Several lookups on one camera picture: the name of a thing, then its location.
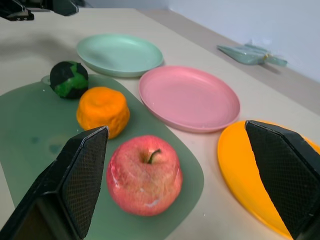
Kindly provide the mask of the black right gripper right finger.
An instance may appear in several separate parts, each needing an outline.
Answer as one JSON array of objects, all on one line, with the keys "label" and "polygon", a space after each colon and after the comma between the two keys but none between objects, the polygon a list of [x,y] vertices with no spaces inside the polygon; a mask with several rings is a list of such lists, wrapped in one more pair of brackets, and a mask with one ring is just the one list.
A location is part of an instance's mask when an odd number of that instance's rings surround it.
[{"label": "black right gripper right finger", "polygon": [[299,133],[270,123],[244,125],[259,176],[294,240],[320,238],[320,154]]}]

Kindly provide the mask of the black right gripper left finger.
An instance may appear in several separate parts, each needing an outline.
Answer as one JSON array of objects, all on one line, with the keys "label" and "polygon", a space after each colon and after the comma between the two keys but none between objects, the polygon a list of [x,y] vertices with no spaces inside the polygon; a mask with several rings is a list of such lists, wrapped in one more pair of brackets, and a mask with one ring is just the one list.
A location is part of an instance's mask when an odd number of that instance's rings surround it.
[{"label": "black right gripper left finger", "polygon": [[2,240],[82,240],[101,190],[107,126],[70,138],[0,231]]}]

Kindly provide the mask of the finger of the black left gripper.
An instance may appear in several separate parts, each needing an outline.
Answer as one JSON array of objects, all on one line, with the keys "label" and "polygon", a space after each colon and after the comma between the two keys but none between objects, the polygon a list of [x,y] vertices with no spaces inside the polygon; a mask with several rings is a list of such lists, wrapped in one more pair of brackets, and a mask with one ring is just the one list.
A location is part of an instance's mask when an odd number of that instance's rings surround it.
[{"label": "finger of the black left gripper", "polygon": [[33,21],[34,14],[17,0],[0,0],[0,17],[8,21]]},{"label": "finger of the black left gripper", "polygon": [[79,12],[74,0],[47,0],[46,8],[61,16],[72,16]]}]

